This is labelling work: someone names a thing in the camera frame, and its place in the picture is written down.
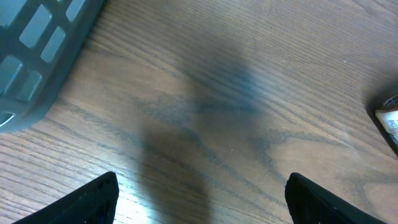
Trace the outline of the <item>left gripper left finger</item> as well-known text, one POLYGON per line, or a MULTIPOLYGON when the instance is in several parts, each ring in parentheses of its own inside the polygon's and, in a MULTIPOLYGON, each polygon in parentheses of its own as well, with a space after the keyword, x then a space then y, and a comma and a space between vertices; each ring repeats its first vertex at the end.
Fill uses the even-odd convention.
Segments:
POLYGON ((118 197, 116 174, 106 172, 15 224, 112 224, 118 197))

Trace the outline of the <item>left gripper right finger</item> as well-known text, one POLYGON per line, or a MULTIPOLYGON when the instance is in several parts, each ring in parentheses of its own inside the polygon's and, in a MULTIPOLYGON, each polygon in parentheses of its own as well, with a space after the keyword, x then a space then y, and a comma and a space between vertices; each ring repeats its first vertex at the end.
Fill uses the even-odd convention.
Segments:
POLYGON ((310 179, 293 172, 285 186, 285 200, 294 224, 383 224, 310 179))

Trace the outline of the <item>green lid jar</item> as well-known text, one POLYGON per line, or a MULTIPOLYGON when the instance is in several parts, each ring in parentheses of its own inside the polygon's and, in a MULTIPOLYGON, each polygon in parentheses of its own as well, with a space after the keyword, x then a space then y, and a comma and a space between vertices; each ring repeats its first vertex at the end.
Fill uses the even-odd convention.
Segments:
POLYGON ((387 99, 375 114, 392 142, 397 146, 397 95, 387 99))

